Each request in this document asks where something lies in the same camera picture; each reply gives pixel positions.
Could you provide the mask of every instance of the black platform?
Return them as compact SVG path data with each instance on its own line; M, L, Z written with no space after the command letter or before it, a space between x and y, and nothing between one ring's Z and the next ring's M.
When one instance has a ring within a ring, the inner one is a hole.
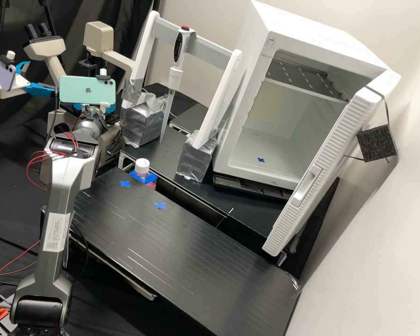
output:
M185 139L184 134L167 127L161 143L156 139L139 148L126 146L123 152L133 160L148 159L151 162L151 170L158 176L219 211L225 217L232 217L266 238L286 202L248 197L216 189L211 183L211 168L208 169L209 176L206 176L203 183L186 180L177 175L177 164Z
M99 177L75 211L92 248L212 333L285 332L295 280L125 172Z

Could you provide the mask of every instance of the small bottle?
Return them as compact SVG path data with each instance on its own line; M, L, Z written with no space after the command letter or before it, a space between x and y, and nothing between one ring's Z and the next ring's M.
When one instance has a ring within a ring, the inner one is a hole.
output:
M137 159L135 161L135 169L130 173L130 176L146 184L152 190L155 190L157 175L149 171L148 159Z

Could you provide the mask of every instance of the label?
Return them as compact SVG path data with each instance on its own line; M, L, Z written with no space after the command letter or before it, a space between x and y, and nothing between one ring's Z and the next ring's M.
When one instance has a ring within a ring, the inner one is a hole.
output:
M43 242L43 250L47 252L62 252L69 233L70 213L48 214L47 230Z

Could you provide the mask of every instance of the black foam pad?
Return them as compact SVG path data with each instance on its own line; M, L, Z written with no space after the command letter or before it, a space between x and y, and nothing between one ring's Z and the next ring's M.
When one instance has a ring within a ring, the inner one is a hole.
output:
M357 139L365 162L397 155L389 125L382 125L362 131Z

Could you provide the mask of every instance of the open fridge door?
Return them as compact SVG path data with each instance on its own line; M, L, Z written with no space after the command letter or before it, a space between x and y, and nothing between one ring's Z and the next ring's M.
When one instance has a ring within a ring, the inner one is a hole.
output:
M277 256L302 228L345 162L344 155L352 151L358 132L387 98L400 80L400 75L386 70L368 86L360 89L345 106L319 151L308 166L291 198L283 208L267 237L263 250Z

